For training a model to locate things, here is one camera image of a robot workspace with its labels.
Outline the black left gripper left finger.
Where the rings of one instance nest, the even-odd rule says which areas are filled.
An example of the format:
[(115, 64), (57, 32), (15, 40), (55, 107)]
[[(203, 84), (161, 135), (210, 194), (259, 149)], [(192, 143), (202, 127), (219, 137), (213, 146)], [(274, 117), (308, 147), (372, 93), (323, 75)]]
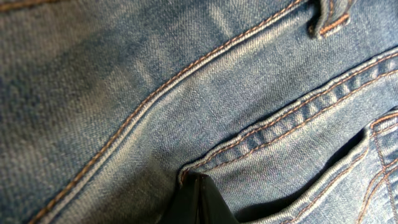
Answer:
[(190, 174), (162, 216), (159, 224), (195, 224), (198, 215), (199, 175)]

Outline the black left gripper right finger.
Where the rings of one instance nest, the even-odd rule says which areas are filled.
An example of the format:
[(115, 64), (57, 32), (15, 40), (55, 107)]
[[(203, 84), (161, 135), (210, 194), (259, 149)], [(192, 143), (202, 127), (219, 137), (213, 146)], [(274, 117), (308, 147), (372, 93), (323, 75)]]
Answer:
[(199, 176), (198, 221), (200, 224), (239, 224), (208, 175)]

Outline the light blue denim jeans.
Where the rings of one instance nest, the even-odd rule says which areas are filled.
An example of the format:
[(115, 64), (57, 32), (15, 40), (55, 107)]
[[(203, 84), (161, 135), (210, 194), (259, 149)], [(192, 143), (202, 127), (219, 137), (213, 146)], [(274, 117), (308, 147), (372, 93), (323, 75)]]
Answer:
[(1, 222), (397, 222), (396, 1), (2, 1)]

